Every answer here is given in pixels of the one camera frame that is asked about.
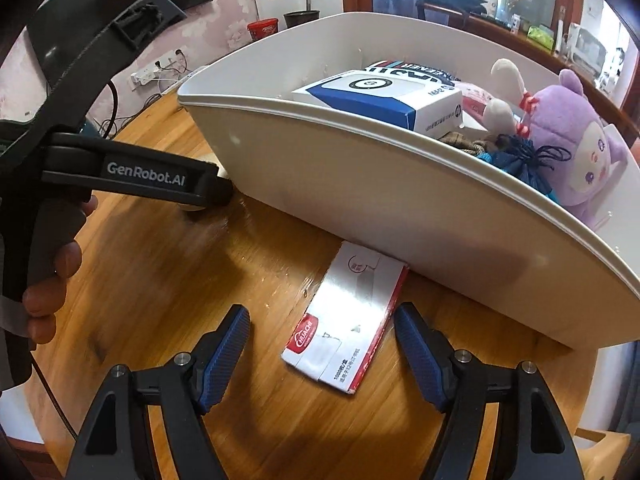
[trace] finger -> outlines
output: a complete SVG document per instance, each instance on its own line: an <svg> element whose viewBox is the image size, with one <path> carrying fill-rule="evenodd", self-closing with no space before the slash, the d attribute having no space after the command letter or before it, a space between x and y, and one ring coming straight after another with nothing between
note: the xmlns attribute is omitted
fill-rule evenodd
<svg viewBox="0 0 640 480"><path fill-rule="evenodd" d="M82 249L73 241L59 248L53 260L54 268L60 278L71 278L82 264Z"/></svg>
<svg viewBox="0 0 640 480"><path fill-rule="evenodd" d="M89 202L82 202L80 204L80 208L82 209L82 212L85 214L85 216L89 216L96 209L98 209L98 197L95 195L91 195Z"/></svg>
<svg viewBox="0 0 640 480"><path fill-rule="evenodd" d="M65 304L66 280L59 276L31 285L22 295L22 304L30 316L44 317L59 311Z"/></svg>
<svg viewBox="0 0 640 480"><path fill-rule="evenodd" d="M27 332L34 343L44 345L56 335L56 316L32 317Z"/></svg>

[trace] pink floral wallpaper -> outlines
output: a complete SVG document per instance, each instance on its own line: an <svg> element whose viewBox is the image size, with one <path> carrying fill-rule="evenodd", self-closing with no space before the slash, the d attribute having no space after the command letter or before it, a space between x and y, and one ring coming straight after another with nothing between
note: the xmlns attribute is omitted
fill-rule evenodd
<svg viewBox="0 0 640 480"><path fill-rule="evenodd" d="M187 19L159 36L139 57L114 79L120 105L118 116L127 117L142 108L145 100L158 92L158 82L132 89L129 76L162 54L180 48L190 70L208 64L251 41L248 23L258 19L255 0L213 0L187 11ZM162 75L175 79L176 73ZM161 81L161 89L172 83ZM24 32L0 68L0 118L29 120L46 97L44 78ZM90 110L98 123L111 115L111 93L102 92Z"/></svg>

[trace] red bucket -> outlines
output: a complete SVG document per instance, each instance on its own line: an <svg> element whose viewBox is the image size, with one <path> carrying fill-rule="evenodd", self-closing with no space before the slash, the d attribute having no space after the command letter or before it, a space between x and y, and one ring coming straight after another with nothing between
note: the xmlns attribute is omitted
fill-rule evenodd
<svg viewBox="0 0 640 480"><path fill-rule="evenodd" d="M261 40L267 36L271 36L278 31L278 19L270 18L268 20L260 20L259 22L249 23L246 26L251 33L251 37L254 41Z"/></svg>

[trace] white plastic bin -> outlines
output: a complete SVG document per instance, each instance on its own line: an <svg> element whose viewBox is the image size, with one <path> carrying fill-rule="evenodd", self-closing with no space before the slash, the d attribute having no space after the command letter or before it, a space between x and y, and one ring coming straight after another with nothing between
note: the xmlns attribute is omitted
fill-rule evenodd
<svg viewBox="0 0 640 480"><path fill-rule="evenodd" d="M178 99L241 192L404 260L572 348L638 339L640 282L627 264L640 269L640 210L629 196L640 189L635 164L620 165L619 186L600 199L596 216L612 212L602 227L607 243L519 180L437 140L281 98L382 59L434 66L492 92L488 75L501 57L516 63L529 91L558 81L453 28L346 13L219 60Z"/></svg>

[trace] purple plush toy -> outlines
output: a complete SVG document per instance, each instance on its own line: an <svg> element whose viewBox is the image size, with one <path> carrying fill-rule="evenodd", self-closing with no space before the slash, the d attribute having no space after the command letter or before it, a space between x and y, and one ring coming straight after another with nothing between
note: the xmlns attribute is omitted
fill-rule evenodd
<svg viewBox="0 0 640 480"><path fill-rule="evenodd" d="M596 111L589 104L582 83L572 70L560 72L560 84L529 94L517 67L499 59L491 70L501 90L498 95L523 109L517 124L509 105L493 99L484 112L489 131L519 134L529 138L535 148L560 146L571 154L567 162L551 162L539 172L553 188L558 202L568 212L593 228L589 212L591 199L606 184L610 166L626 161L626 144L619 135L605 132Z"/></svg>

